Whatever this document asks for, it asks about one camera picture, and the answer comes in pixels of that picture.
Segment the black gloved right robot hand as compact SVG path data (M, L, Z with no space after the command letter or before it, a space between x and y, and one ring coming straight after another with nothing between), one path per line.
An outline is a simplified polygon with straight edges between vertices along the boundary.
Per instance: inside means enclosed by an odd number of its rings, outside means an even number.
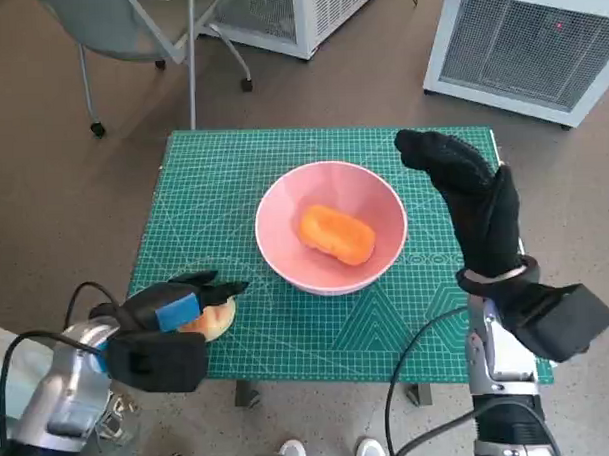
M394 141L403 165L427 173L445 200L465 268L488 279L520 268L520 199L510 167L492 169L469 143L434 131L403 129Z

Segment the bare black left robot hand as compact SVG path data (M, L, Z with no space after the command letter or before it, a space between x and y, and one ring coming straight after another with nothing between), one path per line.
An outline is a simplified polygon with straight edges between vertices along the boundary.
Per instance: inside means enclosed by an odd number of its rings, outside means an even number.
M126 299L119 308L111 303L93 307L88 318L115 318L123 330L172 332L202 316L206 307L225 304L243 293L248 282L214 283L218 272L184 273L157 282Z

